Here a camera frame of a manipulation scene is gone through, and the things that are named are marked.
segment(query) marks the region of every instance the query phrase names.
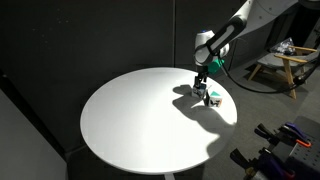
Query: round white table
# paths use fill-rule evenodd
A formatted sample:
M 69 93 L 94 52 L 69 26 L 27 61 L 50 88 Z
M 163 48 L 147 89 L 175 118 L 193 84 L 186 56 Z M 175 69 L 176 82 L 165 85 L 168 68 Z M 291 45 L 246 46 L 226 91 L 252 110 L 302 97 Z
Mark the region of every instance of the round white table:
M 207 107 L 191 91 L 196 72 L 150 68 L 119 76 L 99 88 L 81 114 L 81 133 L 106 163 L 133 173 L 166 175 L 195 167 L 230 140 L 237 110 L 229 93 L 207 79 L 223 98 Z

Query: green object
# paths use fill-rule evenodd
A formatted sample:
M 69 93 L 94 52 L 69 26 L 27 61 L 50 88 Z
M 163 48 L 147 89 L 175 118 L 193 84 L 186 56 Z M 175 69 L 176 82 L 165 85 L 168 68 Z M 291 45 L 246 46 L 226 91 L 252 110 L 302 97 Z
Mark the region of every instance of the green object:
M 214 60 L 212 63 L 209 64 L 208 66 L 208 71 L 210 74 L 216 73 L 224 63 L 224 60 L 221 59 L 220 61 L 218 59 Z
M 220 94 L 218 94 L 217 92 L 215 91 L 212 91 L 211 95 L 210 96 L 220 96 Z

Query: floor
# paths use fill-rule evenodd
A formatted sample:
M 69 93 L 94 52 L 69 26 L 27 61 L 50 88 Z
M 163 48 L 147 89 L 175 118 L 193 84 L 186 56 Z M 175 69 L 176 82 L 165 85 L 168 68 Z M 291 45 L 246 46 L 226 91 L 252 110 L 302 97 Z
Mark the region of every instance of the floor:
M 230 73 L 238 83 L 262 91 L 274 91 L 285 87 L 282 81 L 265 73 L 258 73 L 252 81 L 247 81 L 251 61 L 232 70 Z M 277 129 L 281 124 L 293 122 L 298 116 L 305 116 L 320 123 L 320 69 L 316 69 L 308 83 L 296 89 L 297 99 L 288 93 L 262 94 L 244 90 L 226 76 L 214 78 L 233 97 L 238 111 L 238 123 L 234 136 L 224 151 L 193 169 L 176 173 L 176 180 L 233 180 L 243 179 L 244 169 L 235 164 L 229 154 L 235 148 L 247 158 L 259 156 L 262 147 L 268 147 L 266 140 L 257 136 L 253 130 L 263 123 L 268 129 Z M 68 160 L 69 180 L 163 180 L 164 176 L 138 175 L 116 169 L 97 158 L 88 147 L 73 153 Z

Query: dark wall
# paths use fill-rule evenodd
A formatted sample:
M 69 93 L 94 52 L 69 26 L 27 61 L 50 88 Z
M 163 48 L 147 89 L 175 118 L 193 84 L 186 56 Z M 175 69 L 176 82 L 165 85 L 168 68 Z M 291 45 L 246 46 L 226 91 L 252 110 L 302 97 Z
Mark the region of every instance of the dark wall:
M 195 70 L 196 33 L 218 30 L 243 2 L 2 2 L 0 69 L 69 152 L 84 144 L 81 110 L 95 90 L 142 68 Z M 271 25 L 232 42 L 227 65 L 233 59 L 236 67 L 259 55 Z

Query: wooden chair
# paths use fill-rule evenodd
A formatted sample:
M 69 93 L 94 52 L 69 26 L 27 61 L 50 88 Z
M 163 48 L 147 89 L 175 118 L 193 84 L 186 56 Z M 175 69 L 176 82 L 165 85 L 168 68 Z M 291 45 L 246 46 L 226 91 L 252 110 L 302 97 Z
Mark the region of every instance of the wooden chair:
M 280 77 L 288 82 L 289 85 L 293 84 L 293 78 L 297 71 L 305 72 L 305 64 L 313 62 L 317 59 L 319 51 L 310 48 L 290 46 L 295 49 L 296 56 L 286 56 L 276 53 L 269 53 L 257 61 L 257 66 L 251 73 L 248 80 L 250 81 L 259 71 L 268 71 L 271 74 Z M 278 70 L 285 72 L 285 76 L 277 73 Z M 295 90 L 291 90 L 290 96 L 296 99 Z

